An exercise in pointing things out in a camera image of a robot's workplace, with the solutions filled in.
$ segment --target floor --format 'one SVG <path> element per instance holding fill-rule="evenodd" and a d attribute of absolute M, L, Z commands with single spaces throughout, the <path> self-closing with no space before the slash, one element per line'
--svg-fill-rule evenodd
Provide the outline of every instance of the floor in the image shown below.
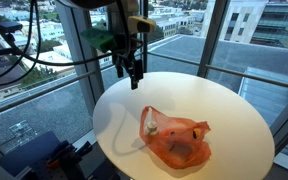
<path fill-rule="evenodd" d="M 93 145 L 93 151 L 83 157 L 83 161 L 80 163 L 80 165 L 84 171 L 84 174 L 87 177 L 89 177 L 92 174 L 92 172 L 94 172 L 98 166 L 104 164 L 106 160 L 107 159 L 104 153 L 102 152 L 98 144 L 95 143 Z M 112 170 L 112 166 L 106 166 L 106 168 Z M 129 177 L 127 177 L 122 172 L 118 171 L 118 175 L 121 177 L 121 180 L 129 180 Z M 271 171 L 265 178 L 265 180 L 285 180 L 285 179 L 288 180 L 288 170 L 276 164 L 273 165 Z"/>

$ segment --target white tabletop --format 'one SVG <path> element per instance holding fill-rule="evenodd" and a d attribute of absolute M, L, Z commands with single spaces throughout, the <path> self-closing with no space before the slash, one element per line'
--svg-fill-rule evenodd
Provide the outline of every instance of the white tabletop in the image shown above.
<path fill-rule="evenodd" d="M 145 106 L 169 117 L 207 121 L 212 155 L 201 166 L 175 170 L 147 148 L 139 136 Z M 126 78 L 110 87 L 96 104 L 94 131 L 105 155 L 136 180 L 263 179 L 274 158 L 271 132 L 243 98 L 212 81 L 192 75 L 147 73 L 136 90 Z"/>

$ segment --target round white table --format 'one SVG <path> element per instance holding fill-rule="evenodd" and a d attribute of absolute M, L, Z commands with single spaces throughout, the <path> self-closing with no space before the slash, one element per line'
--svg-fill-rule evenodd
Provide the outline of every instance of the round white table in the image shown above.
<path fill-rule="evenodd" d="M 207 121 L 212 155 L 203 165 L 175 170 L 147 148 L 139 136 L 145 106 L 169 117 Z M 261 115 L 233 91 L 192 75 L 144 74 L 136 90 L 126 78 L 110 87 L 96 104 L 93 125 L 110 161 L 135 180 L 260 180 L 274 158 L 271 132 Z"/>

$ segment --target orange plastic bag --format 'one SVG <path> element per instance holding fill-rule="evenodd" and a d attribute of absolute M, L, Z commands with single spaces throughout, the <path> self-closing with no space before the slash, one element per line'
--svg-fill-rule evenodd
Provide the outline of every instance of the orange plastic bag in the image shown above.
<path fill-rule="evenodd" d="M 207 122 L 167 117 L 146 106 L 139 134 L 146 146 L 169 167 L 184 169 L 202 164 L 211 155 L 208 143 L 203 141 L 209 130 Z"/>

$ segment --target plastic bag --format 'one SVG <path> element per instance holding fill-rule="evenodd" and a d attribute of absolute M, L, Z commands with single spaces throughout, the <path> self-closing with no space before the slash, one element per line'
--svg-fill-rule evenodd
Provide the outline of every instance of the plastic bag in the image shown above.
<path fill-rule="evenodd" d="M 204 135 L 207 122 L 167 117 L 151 106 L 142 111 L 140 137 L 162 161 L 174 169 L 200 165 L 208 160 L 211 150 Z"/>

